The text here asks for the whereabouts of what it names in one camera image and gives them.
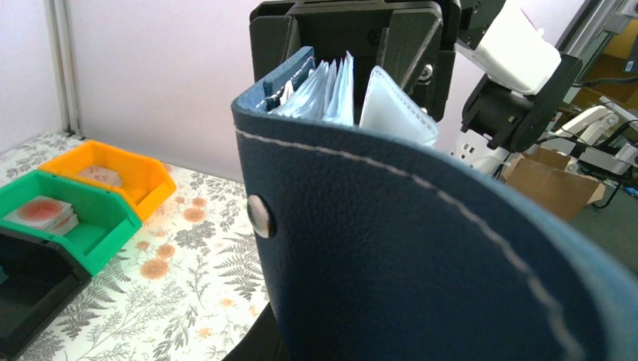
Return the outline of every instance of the yellow bin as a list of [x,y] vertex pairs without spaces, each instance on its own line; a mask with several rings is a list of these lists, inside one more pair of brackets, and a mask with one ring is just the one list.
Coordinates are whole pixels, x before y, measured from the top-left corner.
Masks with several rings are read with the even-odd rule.
[[[114,187],[78,175],[91,165],[118,172],[122,187]],[[44,163],[39,169],[120,194],[142,222],[146,221],[177,188],[159,160],[98,141],[87,141]]]

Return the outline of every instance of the green bin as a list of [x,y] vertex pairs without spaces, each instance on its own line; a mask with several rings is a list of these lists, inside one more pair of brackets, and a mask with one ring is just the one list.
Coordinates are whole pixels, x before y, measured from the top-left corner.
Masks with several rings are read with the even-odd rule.
[[[60,236],[2,219],[36,196],[71,203],[80,224]],[[32,171],[0,188],[0,227],[62,245],[95,276],[141,228],[141,221],[117,193]]]

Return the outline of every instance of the tablecloth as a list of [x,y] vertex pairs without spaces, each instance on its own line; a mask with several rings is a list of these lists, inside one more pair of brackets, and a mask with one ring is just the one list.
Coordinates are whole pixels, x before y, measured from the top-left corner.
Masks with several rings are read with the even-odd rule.
[[[81,144],[48,134],[0,156],[0,185]],[[177,191],[20,361],[222,359],[268,296],[242,184],[166,165]]]

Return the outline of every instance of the white backdrop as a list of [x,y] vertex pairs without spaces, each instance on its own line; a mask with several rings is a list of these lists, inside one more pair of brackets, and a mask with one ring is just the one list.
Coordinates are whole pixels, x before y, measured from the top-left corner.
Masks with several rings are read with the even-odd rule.
[[62,130],[43,0],[0,1],[0,153]]
[[[584,0],[523,0],[556,42]],[[260,0],[68,2],[85,136],[238,180],[229,105],[252,84],[248,15]],[[482,73],[457,57],[445,147]]]

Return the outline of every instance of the silver button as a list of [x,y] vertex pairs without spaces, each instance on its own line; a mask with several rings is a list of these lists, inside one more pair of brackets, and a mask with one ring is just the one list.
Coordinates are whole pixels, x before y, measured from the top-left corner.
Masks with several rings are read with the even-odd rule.
[[275,220],[272,219],[266,203],[255,194],[248,196],[248,218],[255,233],[261,238],[271,238],[275,235]]

